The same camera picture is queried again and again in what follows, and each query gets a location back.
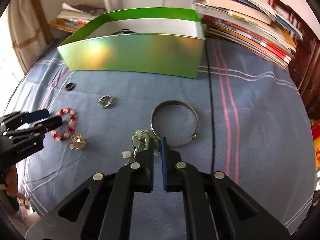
stack of books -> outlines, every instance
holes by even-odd
[[[263,0],[194,0],[206,34],[238,43],[287,70],[301,32]]]
[[[70,6],[66,3],[62,4],[62,10],[63,11],[49,26],[70,33],[76,32],[88,22],[106,12],[106,10],[102,8],[83,4]]]

silver ring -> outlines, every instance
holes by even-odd
[[[103,101],[108,99],[108,103],[104,104]],[[113,97],[111,95],[104,95],[99,99],[99,106],[102,108],[108,108],[113,104]]]
[[[196,138],[196,132],[199,128],[199,118],[198,118],[198,115],[196,113],[196,111],[190,106],[188,105],[187,103],[184,103],[182,101],[179,101],[179,100],[169,100],[169,101],[164,101],[162,103],[160,103],[159,105],[156,106],[156,108],[152,111],[152,114],[151,114],[151,119],[150,119],[150,124],[151,124],[151,130],[153,131],[153,133],[155,134],[155,136],[161,140],[161,138],[159,138],[159,136],[157,135],[155,129],[153,128],[153,125],[152,125],[152,122],[153,122],[153,117],[155,115],[155,113],[162,107],[164,106],[169,106],[169,105],[177,105],[177,106],[184,106],[185,108],[188,108],[189,110],[191,110],[193,112],[193,114],[195,115],[196,119],[197,119],[197,127],[196,129],[194,130],[194,132],[192,133],[191,135],[191,139],[188,140],[187,142],[184,142],[184,143],[180,143],[180,144],[168,144],[169,147],[172,147],[172,148],[178,148],[178,147],[181,147],[181,146],[185,146],[187,145],[188,143],[192,142],[192,140],[194,138]]]

wooden furniture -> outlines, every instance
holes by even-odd
[[[297,54],[289,64],[289,73],[296,84],[308,116],[320,119],[320,40],[305,21],[280,0],[269,0],[269,4],[303,34],[303,41],[288,31],[297,45]]]

human hand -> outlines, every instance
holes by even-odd
[[[7,187],[5,189],[8,196],[15,197],[18,193],[18,174],[16,165],[12,166],[5,176]]]

beaded bracelet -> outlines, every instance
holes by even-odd
[[[59,112],[56,113],[55,116],[61,116],[64,114],[70,114],[70,122],[69,122],[69,127],[67,129],[67,132],[64,135],[58,135],[57,131],[52,130],[51,131],[51,135],[52,138],[57,140],[57,141],[64,141],[65,139],[69,138],[71,133],[73,132],[73,126],[76,125],[76,116],[75,116],[75,111],[73,111],[71,108],[65,108],[65,109],[61,109]]]

